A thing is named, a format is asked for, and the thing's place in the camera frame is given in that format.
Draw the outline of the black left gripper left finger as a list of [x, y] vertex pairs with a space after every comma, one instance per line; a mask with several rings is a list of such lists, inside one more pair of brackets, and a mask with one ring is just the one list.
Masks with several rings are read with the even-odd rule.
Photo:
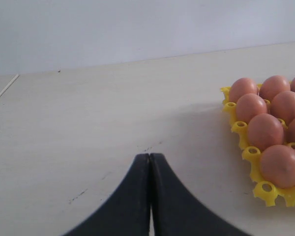
[[106, 202], [67, 236], [148, 236], [149, 155], [138, 154]]

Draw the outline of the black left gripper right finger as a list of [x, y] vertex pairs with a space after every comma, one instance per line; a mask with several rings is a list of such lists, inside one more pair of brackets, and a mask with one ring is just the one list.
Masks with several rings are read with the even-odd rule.
[[149, 155], [152, 215], [156, 236], [246, 236], [199, 202], [176, 176], [165, 156]]

